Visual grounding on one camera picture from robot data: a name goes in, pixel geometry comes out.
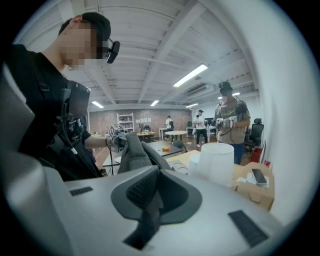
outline black t-shirt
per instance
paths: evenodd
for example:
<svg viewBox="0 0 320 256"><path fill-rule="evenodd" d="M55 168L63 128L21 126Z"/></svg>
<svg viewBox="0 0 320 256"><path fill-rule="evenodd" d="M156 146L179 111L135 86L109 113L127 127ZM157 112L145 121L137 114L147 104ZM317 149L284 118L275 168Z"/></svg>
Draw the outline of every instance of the black t-shirt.
<svg viewBox="0 0 320 256"><path fill-rule="evenodd" d="M50 101L45 100L41 93L32 63L50 88ZM66 87L69 80L41 52L28 51L21 44L12 46L6 64L17 86L24 94L26 104L35 114L32 124L22 139L19 151L39 159L57 133L54 119L60 115L61 89ZM82 161L79 161L69 148L61 152L55 163L55 169L64 181L102 176L83 144L89 136L90 134L85 130L82 141L73 144Z"/></svg>

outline cardboard box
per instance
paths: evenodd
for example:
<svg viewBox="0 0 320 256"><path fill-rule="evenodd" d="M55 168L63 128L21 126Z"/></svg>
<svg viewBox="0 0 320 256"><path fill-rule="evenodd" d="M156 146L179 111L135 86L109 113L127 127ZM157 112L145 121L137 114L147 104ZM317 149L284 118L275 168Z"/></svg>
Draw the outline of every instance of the cardboard box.
<svg viewBox="0 0 320 256"><path fill-rule="evenodd" d="M268 177L269 188L258 186L249 182L237 182L238 178L246 179L247 174L251 172L251 169L260 169L263 175ZM275 199L275 179L271 170L264 164L250 162L242 168L235 169L230 187L244 198L247 198L265 210L270 211Z"/></svg>

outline white shirt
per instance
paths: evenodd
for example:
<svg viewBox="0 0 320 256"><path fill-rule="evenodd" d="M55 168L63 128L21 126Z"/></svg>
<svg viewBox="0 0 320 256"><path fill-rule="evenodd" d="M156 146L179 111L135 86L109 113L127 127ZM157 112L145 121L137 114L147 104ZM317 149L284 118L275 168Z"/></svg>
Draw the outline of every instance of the white shirt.
<svg viewBox="0 0 320 256"><path fill-rule="evenodd" d="M202 129L206 129L205 127L205 117L204 115L199 115L199 117L197 118L196 116L193 119L194 122L196 123L200 123L200 124L196 124L195 127L197 130L202 130Z"/></svg>
<svg viewBox="0 0 320 256"><path fill-rule="evenodd" d="M165 124L166 124L167 129L171 129L170 122L173 122L171 118L168 118L167 120L165 120Z"/></svg>

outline backpack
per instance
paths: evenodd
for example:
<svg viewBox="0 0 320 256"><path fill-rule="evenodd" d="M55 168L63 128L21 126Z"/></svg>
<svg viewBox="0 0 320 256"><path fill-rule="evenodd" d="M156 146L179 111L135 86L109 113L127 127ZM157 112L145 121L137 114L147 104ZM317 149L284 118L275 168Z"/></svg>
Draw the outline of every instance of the backpack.
<svg viewBox="0 0 320 256"><path fill-rule="evenodd" d="M171 120L171 121L169 122L169 125L171 125L171 129L172 129L172 130L175 128L175 127L174 127L174 121Z"/></svg>

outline smartphone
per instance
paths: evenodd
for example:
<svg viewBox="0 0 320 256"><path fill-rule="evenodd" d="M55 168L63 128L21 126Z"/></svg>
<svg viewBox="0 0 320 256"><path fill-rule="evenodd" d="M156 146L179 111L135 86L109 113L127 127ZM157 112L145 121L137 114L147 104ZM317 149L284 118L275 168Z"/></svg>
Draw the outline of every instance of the smartphone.
<svg viewBox="0 0 320 256"><path fill-rule="evenodd" d="M260 169L251 169L257 184L267 184L264 174Z"/></svg>

